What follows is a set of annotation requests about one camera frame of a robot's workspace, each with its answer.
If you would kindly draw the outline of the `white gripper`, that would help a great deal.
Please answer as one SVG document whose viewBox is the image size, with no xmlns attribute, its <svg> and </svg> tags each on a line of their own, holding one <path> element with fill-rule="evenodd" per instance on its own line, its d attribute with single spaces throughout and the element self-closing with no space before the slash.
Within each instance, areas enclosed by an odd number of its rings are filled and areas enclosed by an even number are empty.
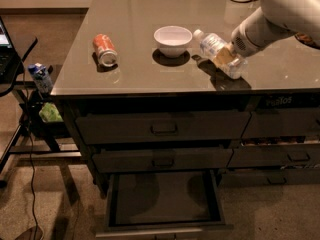
<svg viewBox="0 0 320 240">
<path fill-rule="evenodd" d="M 272 43 L 284 38 L 284 29 L 268 21 L 261 8 L 255 10 L 231 34 L 233 50 L 242 57 L 250 57 L 264 50 Z M 222 68 L 235 59 L 230 47 L 222 47 L 214 64 Z"/>
</svg>

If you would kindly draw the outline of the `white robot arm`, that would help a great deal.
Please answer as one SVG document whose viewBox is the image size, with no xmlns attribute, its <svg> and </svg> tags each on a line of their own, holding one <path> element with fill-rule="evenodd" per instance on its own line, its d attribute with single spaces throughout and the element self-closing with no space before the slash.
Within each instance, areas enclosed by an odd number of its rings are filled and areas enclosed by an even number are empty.
<svg viewBox="0 0 320 240">
<path fill-rule="evenodd" d="M 272 43 L 299 35 L 308 44 L 320 43 L 320 0 L 260 0 L 260 6 L 231 34 L 213 62 L 226 67 L 239 57 L 250 57 Z"/>
</svg>

